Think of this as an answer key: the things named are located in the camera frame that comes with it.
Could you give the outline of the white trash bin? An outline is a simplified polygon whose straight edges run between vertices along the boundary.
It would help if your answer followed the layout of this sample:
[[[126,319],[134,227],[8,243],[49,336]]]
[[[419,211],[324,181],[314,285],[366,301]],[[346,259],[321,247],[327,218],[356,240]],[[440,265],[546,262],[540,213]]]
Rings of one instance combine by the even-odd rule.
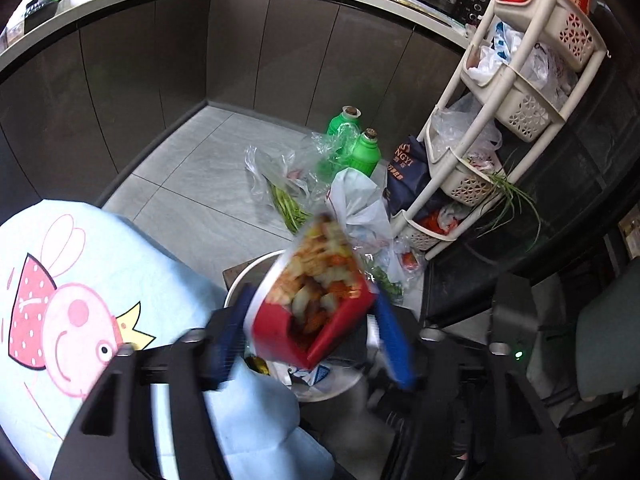
[[[244,285],[262,287],[262,282],[271,281],[270,272],[279,272],[284,268],[280,258],[283,250],[268,252],[256,259],[244,262],[224,271],[224,282],[228,295],[224,305],[229,307]],[[334,344],[322,358],[308,356],[300,341],[290,330],[280,330],[281,339],[273,342],[264,336],[250,338],[245,353],[248,356],[259,356],[268,364],[270,376],[280,380],[294,392],[296,398],[303,403],[330,400],[346,392],[363,378],[361,367],[367,361],[367,321],[362,318],[360,324],[352,327],[347,336]],[[319,364],[332,370],[331,387],[318,389],[293,389],[285,378],[289,366],[312,370]]]

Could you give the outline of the green plastic bottle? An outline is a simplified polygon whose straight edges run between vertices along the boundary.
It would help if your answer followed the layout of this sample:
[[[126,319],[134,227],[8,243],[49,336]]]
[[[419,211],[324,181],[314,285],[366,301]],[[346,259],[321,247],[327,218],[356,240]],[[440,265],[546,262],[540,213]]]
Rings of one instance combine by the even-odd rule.
[[[324,168],[332,174],[347,166],[348,159],[360,135],[360,109],[345,105],[341,113],[334,116],[326,128],[322,148]]]
[[[371,177],[378,162],[381,160],[381,151],[378,147],[378,134],[373,128],[365,128],[360,132],[350,150],[347,166],[360,171],[367,177]]]

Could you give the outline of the dark kitchen cabinets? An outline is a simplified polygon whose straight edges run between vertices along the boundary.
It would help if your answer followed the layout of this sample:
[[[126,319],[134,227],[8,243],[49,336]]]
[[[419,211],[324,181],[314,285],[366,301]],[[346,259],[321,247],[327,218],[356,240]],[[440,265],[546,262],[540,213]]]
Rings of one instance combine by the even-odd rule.
[[[132,0],[35,32],[1,63],[1,213],[105,202],[208,104],[322,131],[344,105],[390,152],[462,47],[337,0]]]

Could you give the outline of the green plastic bottle front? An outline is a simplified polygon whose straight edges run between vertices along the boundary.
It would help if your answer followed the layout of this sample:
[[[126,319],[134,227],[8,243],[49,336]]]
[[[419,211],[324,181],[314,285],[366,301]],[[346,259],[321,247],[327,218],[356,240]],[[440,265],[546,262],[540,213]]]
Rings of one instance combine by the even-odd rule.
[[[381,160],[381,151],[378,147],[378,134],[373,128],[365,128],[360,132],[350,150],[347,166],[360,171],[367,177],[371,177],[378,162]]]

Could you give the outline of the green plastic bottle back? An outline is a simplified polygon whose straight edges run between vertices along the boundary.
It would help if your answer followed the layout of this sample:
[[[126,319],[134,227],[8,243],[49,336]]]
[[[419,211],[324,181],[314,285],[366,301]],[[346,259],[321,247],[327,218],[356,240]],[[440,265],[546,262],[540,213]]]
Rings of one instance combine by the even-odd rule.
[[[348,159],[360,135],[360,109],[345,105],[341,113],[334,116],[326,128],[322,148],[324,168],[332,174],[347,166]]]

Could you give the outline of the blue white penguin bag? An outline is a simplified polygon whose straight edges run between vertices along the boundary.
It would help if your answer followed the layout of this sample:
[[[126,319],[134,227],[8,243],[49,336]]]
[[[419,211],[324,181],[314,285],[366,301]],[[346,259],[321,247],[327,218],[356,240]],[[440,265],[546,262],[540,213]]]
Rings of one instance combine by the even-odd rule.
[[[319,364],[312,370],[289,366],[285,378],[293,389],[323,390],[331,387],[333,374],[332,370],[323,364]]]

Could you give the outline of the dark blue paper bag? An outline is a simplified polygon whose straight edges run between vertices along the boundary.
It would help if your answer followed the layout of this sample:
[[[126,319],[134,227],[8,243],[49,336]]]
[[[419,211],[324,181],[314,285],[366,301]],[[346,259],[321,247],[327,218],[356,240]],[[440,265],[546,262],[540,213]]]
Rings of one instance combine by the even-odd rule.
[[[391,216],[407,210],[430,180],[425,146],[409,136],[398,145],[387,165],[383,196]]]

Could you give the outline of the white plastic shopping bag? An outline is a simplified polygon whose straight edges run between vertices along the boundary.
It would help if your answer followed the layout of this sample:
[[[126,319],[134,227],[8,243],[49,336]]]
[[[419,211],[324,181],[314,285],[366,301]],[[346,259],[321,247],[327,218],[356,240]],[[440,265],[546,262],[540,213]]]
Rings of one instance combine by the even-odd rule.
[[[377,252],[393,240],[382,190],[359,170],[346,168],[334,177],[326,206],[355,247]]]

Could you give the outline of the yellow snack wrapper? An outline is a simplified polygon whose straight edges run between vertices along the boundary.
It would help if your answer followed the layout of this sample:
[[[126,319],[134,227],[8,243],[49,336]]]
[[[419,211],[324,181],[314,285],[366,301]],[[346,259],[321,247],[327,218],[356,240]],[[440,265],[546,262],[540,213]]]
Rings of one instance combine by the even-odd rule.
[[[259,356],[247,356],[245,358],[246,365],[255,373],[269,376],[270,371],[268,364]]]

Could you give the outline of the cream plastic storage rack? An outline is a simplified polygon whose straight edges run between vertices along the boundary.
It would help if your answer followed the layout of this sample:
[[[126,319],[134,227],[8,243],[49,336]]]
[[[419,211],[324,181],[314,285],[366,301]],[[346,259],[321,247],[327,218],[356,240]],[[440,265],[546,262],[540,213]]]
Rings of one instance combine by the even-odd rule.
[[[489,80],[480,84],[471,77],[470,70],[480,64],[480,50],[487,46],[491,26],[497,22],[521,32],[522,42],[511,61],[501,63]],[[576,84],[561,106],[555,106],[523,74],[525,62],[540,44],[555,50],[577,76]],[[454,90],[464,84],[480,102],[480,110],[462,138],[440,155],[433,150],[433,124],[424,124],[418,140],[426,149],[430,180],[408,209],[393,215],[390,222],[393,234],[405,235],[427,259],[433,259],[474,226],[491,207],[506,202],[510,191],[518,186],[518,180],[544,154],[570,119],[607,53],[601,35],[573,0],[520,3],[490,0],[470,44],[434,107],[436,112],[446,110]],[[495,159],[492,162],[494,172],[486,174],[474,167],[468,156],[473,143],[490,122],[500,122],[525,142],[528,150],[513,168]],[[446,235],[425,229],[416,222],[416,214],[436,191],[444,192],[469,208],[466,217]]]

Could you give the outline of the blue cartoon pig tablecloth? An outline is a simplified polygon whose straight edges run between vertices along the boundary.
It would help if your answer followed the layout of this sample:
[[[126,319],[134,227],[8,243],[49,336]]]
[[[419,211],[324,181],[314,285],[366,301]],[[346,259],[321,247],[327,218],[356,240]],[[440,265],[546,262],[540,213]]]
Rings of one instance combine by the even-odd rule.
[[[1,225],[1,427],[50,477],[82,402],[125,344],[171,344],[226,294],[130,221],[44,200]],[[236,361],[205,395],[235,479],[329,479],[332,455],[299,425],[294,394]]]

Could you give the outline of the clear bag with green beans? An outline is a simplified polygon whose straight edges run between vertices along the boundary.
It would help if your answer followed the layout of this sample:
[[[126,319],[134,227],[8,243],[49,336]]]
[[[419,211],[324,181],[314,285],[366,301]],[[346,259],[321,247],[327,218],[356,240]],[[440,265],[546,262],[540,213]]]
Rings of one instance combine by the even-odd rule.
[[[244,153],[254,202],[271,207],[288,232],[300,227],[324,207],[326,192],[335,176],[346,169],[359,131],[344,126],[330,136],[311,133],[296,148],[270,155],[257,146]]]

